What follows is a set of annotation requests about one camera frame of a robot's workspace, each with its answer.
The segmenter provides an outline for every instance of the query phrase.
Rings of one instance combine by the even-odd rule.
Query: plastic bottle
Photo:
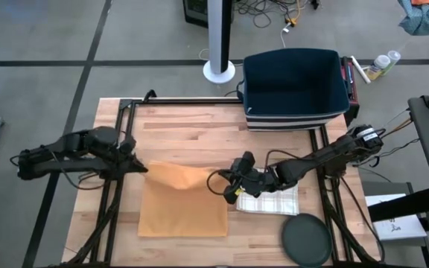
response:
[[[375,80],[389,64],[390,58],[385,55],[380,55],[373,61],[365,74],[370,80]]]
[[[390,64],[381,72],[381,75],[387,74],[387,72],[400,60],[401,55],[397,51],[388,51],[387,56],[390,58]]]

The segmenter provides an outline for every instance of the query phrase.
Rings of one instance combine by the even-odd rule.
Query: black floor stripe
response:
[[[89,54],[87,55],[87,65],[82,70],[77,89],[75,90],[74,98],[72,99],[71,109],[67,115],[66,125],[64,126],[64,133],[70,133],[74,128],[75,118],[79,111],[80,102],[82,101],[83,92],[86,89],[87,80],[89,79],[90,69],[92,68],[92,62],[95,59],[98,45],[101,42],[102,33],[104,32],[105,22],[109,15],[110,8],[112,7],[112,0],[106,0],[104,8],[102,9],[101,17],[98,21],[97,29],[95,29],[94,39],[90,45]]]
[[[85,60],[0,60],[0,67],[70,67],[86,64]]]
[[[96,50],[89,53],[95,56]],[[362,66],[372,64],[373,59],[357,60]],[[243,63],[243,60],[231,60],[234,64]],[[0,60],[0,67],[170,67],[170,66],[203,66],[205,60]],[[397,62],[401,66],[429,66],[429,59],[406,59]]]
[[[104,8],[102,9],[101,17],[98,21],[97,28],[95,30],[95,35],[90,45],[89,54],[87,60],[84,62],[82,74],[75,90],[74,98],[72,99],[71,108],[67,116],[66,125],[64,126],[64,133],[70,133],[74,128],[75,118],[77,117],[77,112],[79,110],[80,102],[82,101],[82,95],[84,89],[86,88],[87,80],[89,78],[90,70],[92,68],[91,63],[95,54],[97,53],[98,45],[101,41],[102,32],[104,31],[105,22],[107,21],[107,16],[109,14],[110,7],[112,6],[112,0],[106,0]],[[42,198],[43,202],[39,208],[39,213],[37,215],[36,223],[34,225],[33,232],[31,234],[31,239],[29,240],[28,249],[26,250],[25,258],[22,263],[23,268],[32,268],[34,267],[34,261],[36,260],[37,252],[39,250],[39,245],[41,243],[41,238],[44,234],[45,223],[48,219],[48,214],[51,209],[52,200],[54,198],[55,190],[57,187],[57,181],[59,179],[58,173],[52,173],[49,177],[48,185],[45,189],[44,197]]]

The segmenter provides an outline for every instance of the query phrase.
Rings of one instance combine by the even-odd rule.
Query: blue cloth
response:
[[[413,36],[429,35],[429,4],[413,6],[411,0],[398,0],[398,3],[407,13],[399,26]]]

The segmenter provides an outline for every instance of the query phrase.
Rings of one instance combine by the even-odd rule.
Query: gray concrete floor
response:
[[[103,5],[103,0],[0,0],[0,60],[85,60]],[[302,11],[285,42],[291,48],[329,48],[358,59],[371,59],[390,49],[401,49],[405,59],[428,59],[429,36],[410,37],[403,32],[397,27],[403,15],[396,1],[324,1],[323,9]],[[370,16],[377,19],[366,19]],[[272,24],[258,29],[250,17],[235,15],[232,59],[281,48],[284,22],[279,14],[270,17]],[[96,59],[197,59],[207,47],[207,30],[184,22],[181,1],[114,0]],[[79,67],[0,67],[0,116],[6,121],[0,132],[0,267],[22,263],[47,184],[47,179],[21,181],[8,159],[62,134],[81,72]],[[241,77],[238,67],[231,83],[216,86],[205,80],[200,66],[93,68],[74,129],[92,126],[98,98],[140,97],[148,89],[160,96],[221,96],[233,90]],[[361,108],[354,124],[381,127],[407,107],[408,98],[429,93],[429,66],[396,66],[370,85],[360,77],[357,81]],[[384,150],[415,137],[414,127],[408,127],[386,138]],[[429,187],[419,144],[383,160],[375,170],[394,182],[412,182],[415,190]],[[361,176],[379,180],[363,171]],[[37,266],[60,261],[75,194],[60,181]],[[419,249],[398,246],[387,246],[387,262],[424,265]]]

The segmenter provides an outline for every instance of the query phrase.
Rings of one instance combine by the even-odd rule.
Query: black metal frame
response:
[[[132,135],[133,130],[133,121],[135,118],[135,112],[136,107],[139,105],[153,105],[153,104],[167,104],[167,105],[176,105],[176,104],[242,104],[240,100],[237,98],[152,98],[156,97],[156,94],[153,90],[150,90],[145,98],[136,98],[136,99],[121,99],[118,106],[118,114],[117,119],[115,122],[115,128],[120,132],[121,131],[121,125],[122,125],[122,119],[124,117],[125,112],[127,109],[129,109],[129,117],[127,121],[127,126],[125,129],[126,135]],[[328,136],[325,126],[322,126],[320,128],[321,132],[321,138],[323,146],[328,145]],[[312,150],[317,150],[317,136],[314,130],[309,130],[309,135],[311,138],[311,146]],[[39,214],[37,217],[36,225],[34,226],[33,234],[31,236],[31,243],[28,247],[28,250],[26,252],[25,256],[25,262],[23,263],[23,268],[32,268],[34,265],[34,260],[36,258],[37,250],[39,248],[39,243],[42,237],[42,233],[44,231],[45,223],[47,221],[49,209],[51,207],[52,198],[54,196],[55,188],[57,186],[57,179],[59,175],[58,173],[51,174],[51,177],[49,179],[48,187],[46,188],[45,195],[42,200],[41,209],[39,210]],[[329,216],[328,210],[327,210],[327,202],[330,204],[330,200],[328,200],[327,195],[327,188],[325,186],[325,177],[323,169],[319,168],[317,169],[317,179],[320,187],[320,196],[322,200],[322,209],[324,211],[324,218],[325,218],[325,224],[327,225],[329,231],[332,234],[332,240],[334,243],[333,252],[332,252],[332,260],[334,262],[334,265],[336,267],[369,267],[371,264],[360,264],[355,263],[353,261],[352,251],[349,246],[349,243],[347,242],[346,237],[341,233],[342,239],[343,239],[343,247],[345,249],[346,253],[346,261],[341,261],[339,259],[338,251],[337,251],[337,244],[335,243],[335,236],[334,236],[334,229],[332,225],[332,218]],[[118,208],[120,204],[121,199],[121,192],[124,185],[124,177],[119,178],[116,181],[115,186],[115,194],[113,197],[112,205],[110,206],[111,209],[106,211],[107,209],[107,203],[109,199],[109,190],[111,187],[111,184],[107,184],[104,186],[102,190],[101,195],[101,202],[99,205],[99,212],[98,212],[98,218],[97,218],[97,226],[95,229],[95,232],[92,233],[91,237],[88,239],[88,241],[95,241],[90,249],[90,257],[89,257],[89,264],[71,264],[70,267],[73,265],[77,267],[77,265],[82,265],[81,267],[85,267],[87,265],[90,265],[91,267],[109,267],[111,258],[112,258],[112,251],[113,246],[115,242],[115,231],[117,226],[117,218],[118,218]],[[346,224],[345,221],[345,214],[343,211],[343,205],[342,200],[340,198],[340,193],[338,188],[333,187],[333,195],[334,195],[334,205],[336,208],[336,212],[342,222]],[[109,234],[107,238],[107,244],[106,244],[106,251],[104,254],[104,260],[102,262],[97,261],[98,259],[98,253],[99,253],[99,247],[100,247],[100,233],[102,230],[106,227],[107,223],[110,221],[109,225]],[[81,255],[81,260],[85,259],[85,257],[89,254],[87,252],[84,255]],[[372,267],[394,267],[394,266],[387,266],[385,264],[375,264],[376,266]]]
[[[429,211],[429,188],[369,207],[372,222]]]

